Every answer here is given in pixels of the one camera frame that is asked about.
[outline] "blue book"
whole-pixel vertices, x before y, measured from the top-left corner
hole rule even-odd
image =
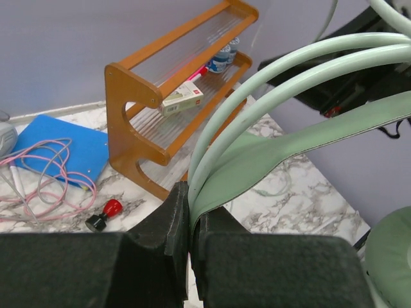
[[[92,130],[90,128],[71,124],[48,115],[37,116],[19,135],[17,144],[13,151],[19,151],[44,140],[70,138],[72,143],[69,146],[70,156],[66,164],[68,172],[75,171],[87,175],[94,183],[97,181],[100,173],[103,171],[109,159],[109,147],[107,134]],[[61,150],[62,146],[58,144],[48,144],[54,150]],[[53,158],[55,155],[47,149],[35,149],[30,152],[33,155],[39,155],[47,158]],[[66,151],[62,153],[62,158],[67,156]],[[26,158],[24,162],[39,172],[42,172],[48,162],[35,158]],[[16,166],[25,168],[21,160],[15,161]],[[47,175],[55,176],[60,173],[59,168],[52,164],[46,171]],[[76,180],[87,181],[79,175],[69,175]]]

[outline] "red bulb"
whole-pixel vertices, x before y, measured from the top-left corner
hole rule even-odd
[[[103,209],[103,213],[111,218],[120,213],[122,210],[123,206],[121,205],[121,203],[118,202],[116,199],[111,199],[109,200],[109,202],[106,203]]]

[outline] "gray device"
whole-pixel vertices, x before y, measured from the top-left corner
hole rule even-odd
[[[0,158],[12,152],[17,138],[17,131],[13,125],[0,122]]]

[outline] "small box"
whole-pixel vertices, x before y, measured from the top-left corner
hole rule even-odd
[[[199,106],[203,97],[204,94],[193,82],[185,81],[162,101],[159,111],[164,117],[168,117],[176,112]]]

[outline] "wooden rack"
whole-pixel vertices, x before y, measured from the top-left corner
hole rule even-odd
[[[185,179],[190,151],[207,120],[251,66],[237,52],[221,74],[195,82],[203,103],[167,118],[157,107],[199,67],[258,19],[258,11],[239,0],[224,0],[118,63],[105,68],[110,164],[160,199]],[[133,102],[130,108],[127,103]],[[245,101],[220,128],[218,135]]]

